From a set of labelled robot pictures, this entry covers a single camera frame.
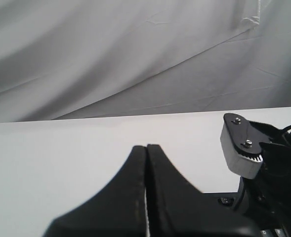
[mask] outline white backdrop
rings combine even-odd
[[[291,106],[278,1],[0,0],[0,122]]]

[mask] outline black cable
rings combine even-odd
[[[280,138],[281,136],[283,136],[286,132],[288,132],[291,129],[291,125],[283,128],[282,130],[280,130],[276,136],[276,138]]]

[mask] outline black plastic part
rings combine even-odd
[[[147,210],[153,237],[259,237],[251,220],[215,205],[192,186],[161,147],[148,146]]]
[[[240,118],[241,122],[239,124],[235,124],[235,118]],[[234,149],[243,156],[251,158],[259,156],[262,153],[262,148],[259,143],[270,142],[267,135],[263,134],[253,127],[253,125],[255,124],[254,122],[252,122],[251,124],[241,115],[225,114],[223,119],[229,132]],[[243,145],[246,140],[252,141],[251,147],[247,148]]]
[[[145,237],[146,149],[135,146],[116,176],[97,195],[55,219],[44,237]]]

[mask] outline white table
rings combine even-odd
[[[133,145],[160,144],[203,192],[235,192],[239,177],[219,140],[225,113],[0,123],[0,237],[41,236],[53,218],[102,189]],[[291,108],[233,113],[291,124]]]

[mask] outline screw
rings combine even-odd
[[[243,144],[244,147],[246,148],[251,148],[252,147],[252,141],[251,140],[246,140],[245,143]]]
[[[235,124],[241,124],[241,119],[239,117],[236,117],[233,121]]]

